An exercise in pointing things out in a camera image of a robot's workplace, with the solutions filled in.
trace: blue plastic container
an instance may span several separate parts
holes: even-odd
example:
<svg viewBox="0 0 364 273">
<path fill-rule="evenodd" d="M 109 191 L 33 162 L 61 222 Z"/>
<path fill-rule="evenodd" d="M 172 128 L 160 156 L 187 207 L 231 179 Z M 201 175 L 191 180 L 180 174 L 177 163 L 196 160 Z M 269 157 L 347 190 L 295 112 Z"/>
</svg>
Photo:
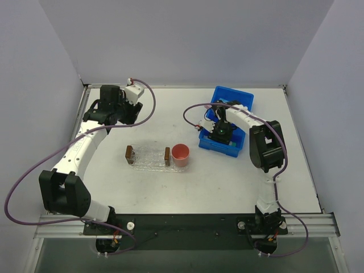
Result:
<svg viewBox="0 0 364 273">
<path fill-rule="evenodd" d="M 214 95 L 212 96 L 211 102 L 215 102 L 217 100 L 223 100 L 223 101 L 237 100 L 242 105 L 248 107 L 248 110 L 251 111 L 251 106 L 253 105 L 253 99 L 254 99 L 253 94 L 246 93 L 243 91 L 237 91 L 222 86 L 217 86 L 215 88 L 215 92 Z M 208 111 L 206 117 L 215 122 L 218 121 L 218 119 L 214 116 L 211 110 Z M 235 158 L 238 157 L 240 150 L 243 149 L 245 133 L 241 129 L 234 130 L 229 145 L 225 145 L 219 142 L 215 142 L 211 139 L 208 139 L 208 135 L 209 132 L 205 129 L 203 129 L 200 132 L 200 136 L 198 137 L 200 139 L 200 144 L 198 144 L 199 147 L 207 150 L 221 152 L 223 154 L 233 156 Z"/>
</svg>

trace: tabletop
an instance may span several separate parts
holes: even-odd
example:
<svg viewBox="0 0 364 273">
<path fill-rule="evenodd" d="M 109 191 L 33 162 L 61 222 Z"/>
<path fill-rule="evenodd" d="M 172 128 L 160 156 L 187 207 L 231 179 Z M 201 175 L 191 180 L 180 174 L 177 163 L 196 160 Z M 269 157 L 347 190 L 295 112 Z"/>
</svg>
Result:
<svg viewBox="0 0 364 273">
<path fill-rule="evenodd" d="M 155 88 L 156 110 L 145 124 L 112 129 L 99 145 L 84 176 L 92 199 L 113 206 L 117 213 L 254 213 L 257 201 L 256 169 L 249 157 L 246 137 L 239 157 L 198 147 L 198 131 L 182 117 L 188 106 L 210 102 L 213 88 Z M 277 120 L 283 130 L 289 165 L 280 175 L 280 203 L 295 213 L 321 213 L 305 155 L 282 89 L 238 89 L 254 94 L 252 112 L 268 121 Z M 99 89 L 90 90 L 86 109 L 99 98 Z M 143 109 L 138 120 L 152 109 L 146 88 L 139 100 Z M 198 107 L 187 118 L 198 123 L 206 109 Z M 172 148 L 189 146 L 186 171 L 154 172 L 132 169 L 126 159 L 127 145 Z"/>
</svg>

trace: blue bin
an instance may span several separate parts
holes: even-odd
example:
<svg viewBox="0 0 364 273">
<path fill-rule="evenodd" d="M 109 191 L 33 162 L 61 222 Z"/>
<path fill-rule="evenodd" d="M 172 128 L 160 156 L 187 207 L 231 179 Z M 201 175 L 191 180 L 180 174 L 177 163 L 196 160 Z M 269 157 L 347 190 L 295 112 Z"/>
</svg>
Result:
<svg viewBox="0 0 364 273">
<path fill-rule="evenodd" d="M 250 93 L 246 93 L 243 91 L 237 91 L 234 89 L 217 86 L 215 88 L 214 95 L 212 96 L 211 102 L 215 102 L 217 100 L 225 100 L 225 101 L 239 101 L 242 105 L 248 107 L 248 110 L 251 111 L 251 106 L 253 105 L 254 95 Z M 208 111 L 207 118 L 217 122 L 218 119 L 214 116 L 211 110 Z M 239 152 L 243 149 L 245 133 L 241 129 L 236 129 L 233 132 L 233 136 L 231 138 L 230 144 L 225 145 L 219 142 L 215 142 L 211 139 L 208 139 L 209 132 L 203 129 L 200 132 L 199 139 L 200 143 L 198 144 L 199 147 L 213 150 L 217 152 L 221 152 L 223 154 L 233 156 L 235 158 L 238 157 Z"/>
</svg>

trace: white table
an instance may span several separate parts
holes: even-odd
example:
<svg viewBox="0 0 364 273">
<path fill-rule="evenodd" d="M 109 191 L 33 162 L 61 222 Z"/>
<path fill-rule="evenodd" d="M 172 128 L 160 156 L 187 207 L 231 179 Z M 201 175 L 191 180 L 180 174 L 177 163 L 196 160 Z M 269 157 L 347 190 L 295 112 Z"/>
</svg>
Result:
<svg viewBox="0 0 364 273">
<path fill-rule="evenodd" d="M 240 89 L 254 94 L 252 112 L 266 120 L 280 122 L 289 165 L 280 177 L 279 200 L 295 213 L 320 213 L 315 187 L 282 89 Z M 198 147 L 198 132 L 184 122 L 182 113 L 190 105 L 210 102 L 211 88 L 156 88 L 156 110 L 145 124 L 112 129 L 94 154 L 84 183 L 92 198 L 113 206 L 117 213 L 254 213 L 257 200 L 257 172 L 249 158 L 249 138 L 239 157 L 232 158 Z M 99 98 L 91 89 L 87 107 Z M 138 121 L 149 115 L 151 95 L 146 89 Z M 203 107 L 187 117 L 198 122 Z M 190 162 L 182 173 L 136 171 L 125 159 L 130 144 L 173 147 L 185 143 Z"/>
</svg>

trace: metal frame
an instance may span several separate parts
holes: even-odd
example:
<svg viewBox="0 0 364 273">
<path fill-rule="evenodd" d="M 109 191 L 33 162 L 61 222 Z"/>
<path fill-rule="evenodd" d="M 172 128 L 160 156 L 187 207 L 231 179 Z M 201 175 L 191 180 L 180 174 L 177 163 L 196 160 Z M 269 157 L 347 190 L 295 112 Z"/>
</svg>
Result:
<svg viewBox="0 0 364 273">
<path fill-rule="evenodd" d="M 75 120 L 75 125 L 72 131 L 73 139 L 80 126 L 83 112 L 85 111 L 86 104 L 88 98 L 90 96 L 90 89 L 97 88 L 100 85 L 88 85 L 84 88 L 82 98 L 80 104 L 78 106 L 77 116 Z M 160 88 L 171 88 L 174 86 L 155 86 Z M 186 86 L 176 86 L 176 88 L 186 88 Z M 302 224 L 290 215 L 284 215 L 287 221 L 288 234 L 282 235 L 290 238 L 300 238 L 305 237 L 305 230 Z M 328 238 L 330 242 L 330 246 L 332 248 L 333 256 L 336 261 L 336 265 L 338 271 L 340 273 L 348 273 L 348 267 L 345 261 L 344 253 L 342 251 L 342 247 L 338 237 L 340 233 L 338 231 L 338 227 L 333 214 L 300 214 L 301 219 L 305 222 L 309 230 L 310 237 L 321 237 Z M 52 220 L 60 220 L 65 218 L 75 218 L 74 216 L 65 216 L 65 215 L 53 215 L 47 214 L 42 215 L 40 217 L 40 222 L 43 221 L 52 221 Z M 74 222 L 66 222 L 55 225 L 44 225 L 38 226 L 35 232 L 34 240 L 31 246 L 31 250 L 28 255 L 28 259 L 26 262 L 26 266 L 24 268 L 24 272 L 30 273 L 34 272 L 36 269 L 36 265 L 38 263 L 38 259 L 40 256 L 40 251 L 42 249 L 43 241 L 47 238 L 74 238 L 74 239 L 84 239 L 84 238 L 98 238 L 98 239 L 106 239 L 112 238 L 111 235 L 102 235 L 102 236 L 85 236 L 83 235 L 84 223 L 80 221 Z"/>
</svg>

